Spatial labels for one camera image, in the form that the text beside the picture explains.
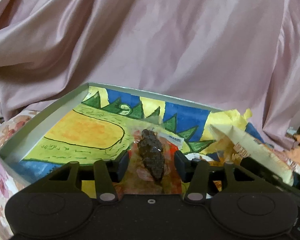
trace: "pink satin cloth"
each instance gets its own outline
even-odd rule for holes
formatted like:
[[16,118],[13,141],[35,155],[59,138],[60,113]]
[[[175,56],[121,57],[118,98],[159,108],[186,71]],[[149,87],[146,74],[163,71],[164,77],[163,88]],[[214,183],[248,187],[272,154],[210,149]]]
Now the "pink satin cloth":
[[0,0],[0,106],[85,82],[251,108],[266,141],[300,109],[300,0]]

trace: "white circle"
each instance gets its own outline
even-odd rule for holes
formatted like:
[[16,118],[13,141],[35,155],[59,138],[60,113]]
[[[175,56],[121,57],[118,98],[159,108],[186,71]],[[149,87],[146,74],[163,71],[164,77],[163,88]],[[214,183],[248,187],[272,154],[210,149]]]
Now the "white circle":
[[112,200],[115,199],[115,195],[112,194],[112,193],[102,193],[102,194],[100,195],[100,199],[101,199],[102,201],[112,201]]
[[203,195],[201,193],[193,192],[188,195],[188,199],[192,201],[199,201],[203,199]]
[[149,204],[154,204],[154,203],[155,203],[155,200],[154,200],[154,199],[148,199],[148,203],[149,203]]

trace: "satin fabric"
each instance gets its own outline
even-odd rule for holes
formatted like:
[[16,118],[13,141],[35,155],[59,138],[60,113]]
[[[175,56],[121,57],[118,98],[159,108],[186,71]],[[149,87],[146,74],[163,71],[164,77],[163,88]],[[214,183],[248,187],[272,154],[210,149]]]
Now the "satin fabric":
[[5,119],[85,82],[251,108],[264,139],[290,149],[300,0],[0,0]]

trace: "barcode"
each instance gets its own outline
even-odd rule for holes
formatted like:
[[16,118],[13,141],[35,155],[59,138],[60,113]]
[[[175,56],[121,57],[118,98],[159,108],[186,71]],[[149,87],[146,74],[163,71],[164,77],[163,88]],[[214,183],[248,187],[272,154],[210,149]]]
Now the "barcode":
[[182,139],[180,138],[176,138],[176,137],[173,137],[171,135],[168,135],[170,138],[172,138],[173,140],[177,141],[177,142],[182,142]]

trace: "snack package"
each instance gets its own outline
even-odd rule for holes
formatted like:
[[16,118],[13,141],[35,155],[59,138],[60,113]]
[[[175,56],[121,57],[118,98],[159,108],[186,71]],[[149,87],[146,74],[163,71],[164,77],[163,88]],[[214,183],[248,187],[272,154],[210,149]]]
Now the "snack package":
[[210,125],[210,132],[218,141],[215,150],[222,162],[240,165],[243,158],[251,157],[281,177],[283,182],[293,185],[290,167],[258,139],[232,125]]
[[162,120],[138,120],[129,126],[133,138],[130,163],[122,181],[115,184],[119,195],[180,194],[181,180],[174,167],[174,153],[179,148],[173,142],[181,138],[170,138]]

